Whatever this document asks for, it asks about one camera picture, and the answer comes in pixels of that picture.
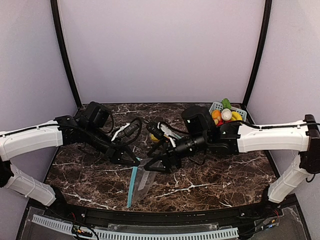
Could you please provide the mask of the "yellow toy mango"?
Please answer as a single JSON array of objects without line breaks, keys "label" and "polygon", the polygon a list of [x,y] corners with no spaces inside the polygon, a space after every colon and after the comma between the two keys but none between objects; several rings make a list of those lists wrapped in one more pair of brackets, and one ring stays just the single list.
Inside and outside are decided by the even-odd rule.
[{"label": "yellow toy mango", "polygon": [[163,139],[163,137],[157,138],[156,136],[154,136],[152,133],[150,134],[150,139],[152,142],[154,143],[158,143],[160,140]]}]

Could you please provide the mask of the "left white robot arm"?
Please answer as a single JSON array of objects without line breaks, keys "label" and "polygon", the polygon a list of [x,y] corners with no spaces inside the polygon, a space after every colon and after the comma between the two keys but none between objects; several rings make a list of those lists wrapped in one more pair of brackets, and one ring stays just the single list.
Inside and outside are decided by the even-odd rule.
[{"label": "left white robot arm", "polygon": [[86,144],[116,165],[137,167],[140,163],[129,145],[141,134],[142,120],[134,118],[117,129],[103,131],[107,120],[115,122],[112,112],[92,101],[75,116],[64,115],[19,130],[0,133],[0,186],[33,199],[46,207],[61,208],[66,200],[61,191],[27,175],[11,159],[41,149]]}]

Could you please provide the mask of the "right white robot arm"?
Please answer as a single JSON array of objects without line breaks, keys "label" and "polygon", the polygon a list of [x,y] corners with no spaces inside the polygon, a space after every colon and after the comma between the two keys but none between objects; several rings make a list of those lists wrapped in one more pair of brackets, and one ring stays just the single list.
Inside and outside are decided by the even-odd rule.
[{"label": "right white robot arm", "polygon": [[147,154],[151,160],[144,165],[146,171],[170,173],[172,166],[181,168],[183,158],[206,151],[226,155],[297,151],[287,170],[263,191],[261,201],[269,205],[280,204],[301,182],[320,172],[319,123],[311,114],[286,124],[253,125],[236,120],[216,126],[206,107],[194,105],[185,109],[181,117],[187,132],[177,140],[168,140],[159,124],[147,125],[158,143]]}]

